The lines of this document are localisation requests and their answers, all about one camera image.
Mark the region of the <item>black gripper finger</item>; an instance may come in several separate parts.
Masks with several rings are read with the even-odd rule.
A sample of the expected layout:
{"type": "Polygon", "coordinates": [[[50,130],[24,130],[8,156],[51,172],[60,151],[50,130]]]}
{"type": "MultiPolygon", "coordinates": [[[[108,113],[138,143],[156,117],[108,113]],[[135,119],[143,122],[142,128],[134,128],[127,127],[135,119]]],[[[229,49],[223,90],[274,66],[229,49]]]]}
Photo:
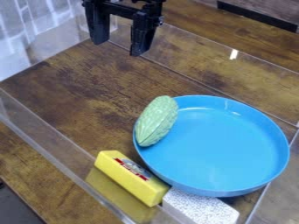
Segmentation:
{"type": "Polygon", "coordinates": [[[134,57],[146,53],[154,42],[156,28],[164,23],[164,17],[139,11],[134,15],[131,26],[130,55],[134,57]]]}
{"type": "Polygon", "coordinates": [[[84,3],[90,38],[100,45],[110,38],[110,15],[102,11],[96,3],[84,3]]]}

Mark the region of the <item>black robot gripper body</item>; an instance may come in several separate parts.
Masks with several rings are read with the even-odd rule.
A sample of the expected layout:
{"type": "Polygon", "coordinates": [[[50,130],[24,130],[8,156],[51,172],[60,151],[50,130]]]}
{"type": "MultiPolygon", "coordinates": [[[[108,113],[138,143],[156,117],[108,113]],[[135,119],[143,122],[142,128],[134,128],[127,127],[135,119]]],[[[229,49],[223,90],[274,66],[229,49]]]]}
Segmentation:
{"type": "Polygon", "coordinates": [[[163,4],[166,0],[131,0],[134,4],[144,2],[140,9],[132,6],[126,6],[119,3],[112,3],[110,0],[82,0],[82,5],[86,9],[92,9],[95,12],[103,14],[114,14],[119,16],[131,16],[142,10],[151,10],[158,14],[163,11],[163,4]]]}

